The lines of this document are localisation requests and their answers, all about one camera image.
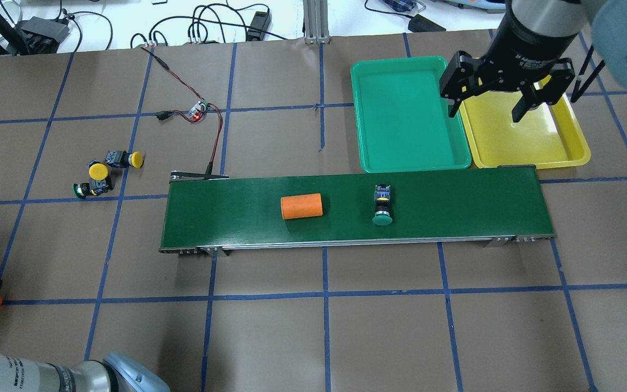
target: blue tape grid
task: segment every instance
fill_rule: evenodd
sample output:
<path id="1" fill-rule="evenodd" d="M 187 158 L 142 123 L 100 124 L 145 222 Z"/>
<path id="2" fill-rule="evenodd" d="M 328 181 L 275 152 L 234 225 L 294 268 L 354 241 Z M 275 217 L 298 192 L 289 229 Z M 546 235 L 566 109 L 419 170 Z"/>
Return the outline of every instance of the blue tape grid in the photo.
<path id="1" fill-rule="evenodd" d="M 580 33 L 580 42 L 582 42 L 583 47 L 587 50 L 587 43 L 584 40 L 584 37 Z M 403 33 L 403 43 L 405 45 L 405 51 L 408 57 L 410 54 L 410 45 L 408 44 L 407 34 Z M 333 103 L 326 104 L 324 103 L 324 72 L 323 72 L 323 45 L 321 45 L 319 49 L 319 65 L 320 65 L 320 83 L 321 83 L 321 101 L 315 105 L 296 105 L 296 106 L 279 106 L 279 107 L 246 107 L 246 108 L 231 108 L 231 97 L 233 92 L 233 74 L 234 68 L 236 64 L 236 44 L 233 46 L 232 59 L 231 59 L 231 70 L 229 74 L 229 95 L 227 99 L 227 108 L 226 108 L 226 120 L 224 124 L 224 141 L 222 143 L 222 161 L 220 167 L 220 174 L 224 173 L 224 166 L 226 162 L 226 146 L 228 140 L 228 131 L 229 131 L 229 119 L 231 112 L 251 112 L 251 111 L 267 111 L 267 110 L 288 110 L 288 109 L 311 109 L 318 108 L 321 110 L 321 149 L 324 147 L 324 109 L 326 107 L 351 107 L 353 106 L 350 102 L 344 103 Z M 146 92 L 147 80 L 149 79 L 149 71 L 151 67 L 151 61 L 147 63 L 147 71 L 144 79 L 144 85 L 142 88 L 142 95 L 140 97 L 140 102 L 138 105 L 137 112 L 134 114 L 110 114 L 110 115 L 100 115 L 100 116 L 82 116 L 82 117 L 54 117 L 55 112 L 57 111 L 57 106 L 59 104 L 60 97 L 62 96 L 63 88 L 67 77 L 69 75 L 69 71 L 72 65 L 74 55 L 70 55 L 70 60 L 67 64 L 67 69 L 65 70 L 65 75 L 62 80 L 62 84 L 60 85 L 60 89 L 57 95 L 57 99 L 55 101 L 54 107 L 52 109 L 52 113 L 47 119 L 15 119 L 15 120 L 2 120 L 0 124 L 19 124 L 19 123 L 32 123 L 32 122 L 47 122 L 47 126 L 45 128 L 45 134 L 43 136 L 42 142 L 40 144 L 40 149 L 38 151 L 38 156 L 35 161 L 35 165 L 33 166 L 32 173 L 30 174 L 30 178 L 28 180 L 27 189 L 25 192 L 25 196 L 20 200 L 0 200 L 1 204 L 20 204 L 20 210 L 17 215 L 14 228 L 12 230 L 12 234 L 8 241 L 7 250 L 5 251 L 5 255 L 2 261 L 2 267 L 0 268 L 0 277 L 3 275 L 3 271 L 5 265 L 8 261 L 8 255 L 11 250 L 11 246 L 13 245 L 13 240 L 15 238 L 15 234 L 20 223 L 20 219 L 25 208 L 26 204 L 41 204 L 41 203 L 94 203 L 95 201 L 117 201 L 118 206 L 115 212 L 115 220 L 112 228 L 111 238 L 109 239 L 109 245 L 107 250 L 107 257 L 104 263 L 104 270 L 102 273 L 102 278 L 99 283 L 98 294 L 96 298 L 59 298 L 59 299 L 48 299 L 48 300 L 7 300 L 4 301 L 5 305 L 58 305 L 58 304 L 94 304 L 94 317 L 92 319 L 92 325 L 89 331 L 89 339 L 87 342 L 87 351 L 85 352 L 85 358 L 89 358 L 90 348 L 93 344 L 94 340 L 94 330 L 95 324 L 97 323 L 97 315 L 100 309 L 100 305 L 103 303 L 169 303 L 169 302 L 190 302 L 190 301 L 206 301 L 207 302 L 207 318 L 206 318 L 206 328 L 205 328 L 205 340 L 204 340 L 204 356 L 202 357 L 202 369 L 201 369 L 201 379 L 202 379 L 202 387 L 201 390 L 205 389 L 206 384 L 206 372 L 207 372 L 207 359 L 208 359 L 208 347 L 211 333 L 211 316 L 212 316 L 212 305 L 214 301 L 263 301 L 270 299 L 284 299 L 284 298 L 323 298 L 324 300 L 324 357 L 325 357 L 325 385 L 326 391 L 329 392 L 331 390 L 331 370 L 330 370 L 330 328 L 329 328 L 329 298 L 336 296 L 396 296 L 396 295 L 444 295 L 446 301 L 446 313 L 447 313 L 447 322 L 448 329 L 450 330 L 450 342 L 451 342 L 451 350 L 454 362 L 454 369 L 456 373 L 456 383 L 458 390 L 463 390 L 463 382 L 460 374 L 460 361 L 458 359 L 458 348 L 456 344 L 456 334 L 453 330 L 453 315 L 451 313 L 451 295 L 453 293 L 516 293 L 516 292 L 551 292 L 551 291 L 562 291 L 565 295 L 565 301 L 567 301 L 568 312 L 570 313 L 570 318 L 573 324 L 573 330 L 575 332 L 575 340 L 577 340 L 577 347 L 580 350 L 580 355 L 582 357 L 582 363 L 585 368 L 585 375 L 587 377 L 587 382 L 589 383 L 590 389 L 596 391 L 594 380 L 592 377 L 591 368 L 589 367 L 589 362 L 587 360 L 587 354 L 585 352 L 585 347 L 582 342 L 582 336 L 577 324 L 577 317 L 575 314 L 575 309 L 572 304 L 572 300 L 570 298 L 570 291 L 579 291 L 579 290 L 627 290 L 627 283 L 617 283 L 617 284 L 599 284 L 599 285 L 568 285 L 567 279 L 562 271 L 562 263 L 560 261 L 560 254 L 558 253 L 557 246 L 554 240 L 551 241 L 552 251 L 555 257 L 556 266 L 558 268 L 558 272 L 561 279 L 560 286 L 537 286 L 537 287 L 472 287 L 472 288 L 460 288 L 460 289 L 452 289 L 448 285 L 448 278 L 446 276 L 446 265 L 444 260 L 444 253 L 442 243 L 438 243 L 438 253 L 440 255 L 440 268 L 442 270 L 442 289 L 428 289 L 428 290 L 371 290 L 371 291 L 347 291 L 347 292 L 330 292 L 328 290 L 328 249 L 323 248 L 323 291 L 321 292 L 301 292 L 301 293 L 273 293 L 272 295 L 214 295 L 214 280 L 216 279 L 216 268 L 217 268 L 217 258 L 212 259 L 212 270 L 211 270 L 211 278 L 210 278 L 210 288 L 209 294 L 206 296 L 169 296 L 169 297 L 146 297 L 146 298 L 103 298 L 102 292 L 105 286 L 105 278 L 107 276 L 107 268 L 108 268 L 108 260 L 112 253 L 112 247 L 114 243 L 114 235 L 117 229 L 117 224 L 119 221 L 120 208 L 123 200 L 127 199 L 160 199 L 166 198 L 166 194 L 147 194 L 147 195 L 138 195 L 138 196 L 124 196 L 124 188 L 127 176 L 124 176 L 124 180 L 122 181 L 122 186 L 120 188 L 120 196 L 117 197 L 100 197 L 94 199 L 87 200 L 79 200 L 76 198 L 64 198 L 64 199 L 28 199 L 28 194 L 30 192 L 30 187 L 32 186 L 33 178 L 35 177 L 35 171 L 37 170 L 38 163 L 40 161 L 40 156 L 42 155 L 42 150 L 45 146 L 45 141 L 47 139 L 47 135 L 50 131 L 50 126 L 53 121 L 74 121 L 74 120 L 85 120 L 85 119 L 113 119 L 113 118 L 127 118 L 134 117 L 135 122 L 132 129 L 132 137 L 130 139 L 130 149 L 132 148 L 132 144 L 134 143 L 134 138 L 136 136 L 137 131 L 137 123 L 140 117 L 149 117 L 153 116 L 152 112 L 143 113 L 141 112 L 142 103 L 144 100 L 144 94 Z M 594 67 L 594 61 L 590 62 L 590 67 Z M 625 134 L 624 127 L 620 123 L 620 120 L 615 112 L 613 104 L 610 100 L 610 96 L 616 95 L 627 95 L 627 91 L 606 91 L 602 80 L 600 77 L 597 77 L 599 82 L 601 92 L 587 92 L 585 96 L 604 96 L 607 102 L 607 106 L 616 122 L 616 125 L 619 129 L 620 136 L 625 143 L 627 148 L 627 136 Z M 590 179 L 548 179 L 542 180 L 542 183 L 587 183 L 587 182 L 610 182 L 610 181 L 627 181 L 627 176 L 622 177 L 597 177 Z"/>

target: plastic tray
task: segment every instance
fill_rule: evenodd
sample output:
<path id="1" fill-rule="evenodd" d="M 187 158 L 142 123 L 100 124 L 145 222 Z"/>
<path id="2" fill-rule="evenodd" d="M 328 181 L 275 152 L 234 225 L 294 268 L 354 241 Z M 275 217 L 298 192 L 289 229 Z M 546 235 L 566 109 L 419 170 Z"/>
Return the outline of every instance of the plastic tray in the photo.
<path id="1" fill-rule="evenodd" d="M 353 65 L 359 163 L 367 173 L 465 169 L 471 164 L 459 116 L 439 95 L 442 57 Z"/>
<path id="2" fill-rule="evenodd" d="M 460 107 L 466 137 L 478 167 L 535 164 L 537 169 L 581 166 L 589 162 L 582 128 L 567 97 L 541 105 L 522 121 L 512 122 L 521 93 L 487 92 Z"/>

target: green conveyor belt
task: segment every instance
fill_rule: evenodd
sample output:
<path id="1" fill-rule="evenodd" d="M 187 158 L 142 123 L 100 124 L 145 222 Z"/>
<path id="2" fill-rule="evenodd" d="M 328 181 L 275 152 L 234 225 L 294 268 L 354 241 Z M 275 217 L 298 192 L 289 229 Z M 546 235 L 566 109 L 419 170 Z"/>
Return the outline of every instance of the green conveyor belt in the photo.
<path id="1" fill-rule="evenodd" d="M 394 221 L 373 225 L 392 186 Z M 283 220 L 280 198 L 320 193 L 323 216 Z M 174 181 L 159 251 L 551 238 L 532 167 Z"/>

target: yellow tray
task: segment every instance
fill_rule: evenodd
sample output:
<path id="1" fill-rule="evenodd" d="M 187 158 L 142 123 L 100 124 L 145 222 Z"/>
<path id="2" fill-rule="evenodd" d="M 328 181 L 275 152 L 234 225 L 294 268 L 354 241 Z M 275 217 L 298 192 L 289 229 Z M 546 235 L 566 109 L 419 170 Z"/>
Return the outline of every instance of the yellow tray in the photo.
<path id="1" fill-rule="evenodd" d="M 460 107 L 473 162 L 478 167 L 535 164 L 537 169 L 582 166 L 592 153 L 565 95 L 512 122 L 521 93 L 489 91 Z"/>

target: blue checkered cloth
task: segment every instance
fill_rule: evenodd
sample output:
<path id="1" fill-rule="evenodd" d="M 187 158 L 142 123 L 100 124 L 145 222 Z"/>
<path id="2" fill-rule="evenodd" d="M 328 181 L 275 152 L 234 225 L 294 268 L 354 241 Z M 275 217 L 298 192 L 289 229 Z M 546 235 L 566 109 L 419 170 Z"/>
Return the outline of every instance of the blue checkered cloth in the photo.
<path id="1" fill-rule="evenodd" d="M 415 8 L 416 0 L 381 0 L 398 13 L 407 13 Z"/>

